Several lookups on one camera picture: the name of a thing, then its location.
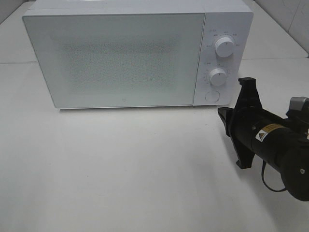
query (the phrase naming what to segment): black cable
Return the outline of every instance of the black cable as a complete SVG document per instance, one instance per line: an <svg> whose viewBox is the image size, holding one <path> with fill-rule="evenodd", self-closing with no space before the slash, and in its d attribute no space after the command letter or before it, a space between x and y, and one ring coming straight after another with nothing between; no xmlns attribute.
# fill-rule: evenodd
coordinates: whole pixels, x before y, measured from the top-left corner
<svg viewBox="0 0 309 232"><path fill-rule="evenodd" d="M265 183L265 180L264 180L265 167L266 167L266 162L263 160L261 176L262 176L262 181L263 181L264 185L265 185L269 190L271 190L271 191L273 191L273 192L283 192L283 191L286 191L286 188L283 188L283 189L280 189L280 190L272 189L271 187L269 187L269 186Z"/></svg>

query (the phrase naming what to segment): control panel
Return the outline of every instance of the control panel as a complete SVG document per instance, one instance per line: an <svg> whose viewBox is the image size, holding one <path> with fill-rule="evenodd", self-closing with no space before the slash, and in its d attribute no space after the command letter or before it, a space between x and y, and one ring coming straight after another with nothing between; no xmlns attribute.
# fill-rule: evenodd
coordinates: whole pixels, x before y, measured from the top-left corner
<svg viewBox="0 0 309 232"><path fill-rule="evenodd" d="M252 12L206 13L193 105L230 102L252 17Z"/></svg>

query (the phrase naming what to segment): yellow warning label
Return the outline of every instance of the yellow warning label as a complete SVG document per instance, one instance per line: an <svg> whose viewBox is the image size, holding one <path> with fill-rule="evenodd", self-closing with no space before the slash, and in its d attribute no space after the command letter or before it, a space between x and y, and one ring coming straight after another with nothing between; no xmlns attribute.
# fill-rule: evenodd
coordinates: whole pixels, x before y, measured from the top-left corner
<svg viewBox="0 0 309 232"><path fill-rule="evenodd" d="M256 135L256 139L260 142L262 142L266 136L271 133L272 131L278 129L278 128L283 128L284 126L277 124L277 123L273 123L273 124L269 124L265 127L263 127Z"/></svg>
<svg viewBox="0 0 309 232"><path fill-rule="evenodd" d="M280 124L277 124L277 123L272 123L272 124L269 124L267 126L264 126L262 128L263 131L265 131L266 133L270 133L278 128L283 128L284 126L280 125Z"/></svg>

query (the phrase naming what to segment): timer knob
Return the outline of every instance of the timer knob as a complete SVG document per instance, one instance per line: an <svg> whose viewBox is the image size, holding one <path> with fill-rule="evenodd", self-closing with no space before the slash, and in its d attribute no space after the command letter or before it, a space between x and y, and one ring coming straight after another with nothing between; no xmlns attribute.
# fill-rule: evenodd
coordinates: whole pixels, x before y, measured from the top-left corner
<svg viewBox="0 0 309 232"><path fill-rule="evenodd" d="M230 36L221 37L214 44L217 55L223 58L230 56L234 52L234 45L234 39Z"/></svg>
<svg viewBox="0 0 309 232"><path fill-rule="evenodd" d="M224 69L216 68L211 70L208 77L212 85L221 86L226 82L227 74Z"/></svg>

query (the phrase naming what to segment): black cylinder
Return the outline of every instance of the black cylinder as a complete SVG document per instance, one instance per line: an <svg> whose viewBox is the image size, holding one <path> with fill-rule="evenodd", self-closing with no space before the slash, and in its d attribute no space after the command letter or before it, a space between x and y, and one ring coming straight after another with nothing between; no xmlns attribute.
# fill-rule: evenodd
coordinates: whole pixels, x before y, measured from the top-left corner
<svg viewBox="0 0 309 232"><path fill-rule="evenodd" d="M276 115L265 112L251 108L242 110L231 131L247 148L280 172L284 185L294 197L308 201L309 140L278 120L273 121Z"/></svg>

